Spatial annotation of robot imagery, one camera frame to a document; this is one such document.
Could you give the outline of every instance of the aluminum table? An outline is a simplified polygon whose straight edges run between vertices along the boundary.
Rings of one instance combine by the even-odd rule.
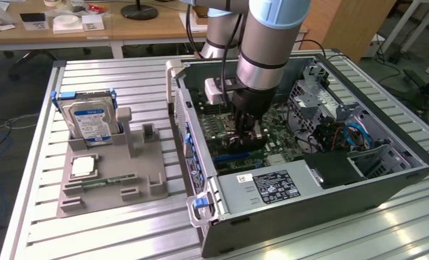
[[[309,54],[313,51],[299,51]],[[1,259],[201,259],[188,221],[185,188],[165,103],[165,61],[191,56],[71,61],[53,68]],[[429,152],[429,127],[343,58],[333,65]],[[344,102],[355,99],[331,80]],[[160,129],[169,197],[56,218],[68,130],[49,102],[52,90],[117,91],[133,112],[132,128]],[[429,177],[379,208],[337,219],[212,259],[429,259]]]

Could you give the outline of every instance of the lamp base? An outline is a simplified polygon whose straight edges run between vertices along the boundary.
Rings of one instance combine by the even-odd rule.
[[[141,10],[137,10],[137,5],[132,4],[121,8],[121,15],[133,20],[149,20],[159,16],[159,10],[144,4],[141,4]]]

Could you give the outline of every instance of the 3d printed holder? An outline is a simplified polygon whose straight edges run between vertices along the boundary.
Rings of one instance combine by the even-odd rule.
[[[159,130],[151,123],[131,131],[128,107],[117,108],[116,117],[124,132],[111,136],[112,144],[88,147],[84,139],[68,141],[59,218],[168,197]],[[79,158],[93,160],[93,165],[76,175]]]

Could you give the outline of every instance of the floor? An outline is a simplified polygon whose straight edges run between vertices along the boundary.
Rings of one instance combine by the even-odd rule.
[[[387,36],[396,25],[399,16],[388,19],[381,27],[380,34]],[[401,34],[399,35],[396,42],[401,42],[407,32],[415,26],[409,23]],[[396,46],[388,51],[388,55],[393,52]],[[92,53],[85,55],[81,48],[53,50],[53,54],[61,60],[87,60],[87,59],[111,59],[112,53],[109,48],[95,47],[91,48]],[[127,47],[127,56],[152,56],[148,53],[147,46]],[[19,59],[27,52],[15,51],[15,58],[5,58],[3,52],[0,52],[0,119],[9,119],[25,114],[37,113],[41,107],[41,100],[45,94],[45,87],[49,79],[51,72],[51,60],[43,56],[36,57],[27,66],[20,70],[21,79],[17,82],[12,82],[7,77],[7,70],[11,64]],[[175,45],[163,44],[153,47],[155,56],[184,54],[184,48],[180,45],[176,49]],[[429,65],[429,31],[425,31],[413,45],[409,52],[411,60],[401,60],[396,67],[399,69],[413,69],[420,73],[420,76],[428,80],[429,75],[424,73],[425,68]],[[368,72],[368,74],[376,79],[391,75],[395,70],[380,65],[372,59],[364,59],[359,63],[360,67]],[[407,90],[409,85],[403,81],[403,76],[393,77],[384,81],[384,84],[392,86],[400,90]],[[36,118],[27,118],[17,121],[15,126],[29,125],[36,121]],[[5,134],[7,129],[0,129],[0,134]],[[19,184],[24,171],[24,164],[29,152],[32,136],[35,128],[15,129],[11,133],[12,144],[7,152],[0,156],[0,186],[4,191],[7,200],[7,212],[0,221],[0,251],[4,242],[4,236],[7,232],[7,225],[9,223],[11,211],[16,200],[16,194],[19,190]],[[3,197],[0,194],[0,214],[1,214]]]

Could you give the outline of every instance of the green circuit board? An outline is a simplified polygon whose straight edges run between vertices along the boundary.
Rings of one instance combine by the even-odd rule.
[[[200,98],[195,102],[199,122],[211,151],[212,159],[228,155],[223,141],[233,134],[229,109],[221,105],[207,105]],[[265,146],[249,152],[241,159],[216,162],[219,174],[231,174],[256,168],[289,163],[303,158],[303,148],[295,141],[293,134],[287,128],[281,112],[275,106],[263,117],[261,128],[268,134]]]

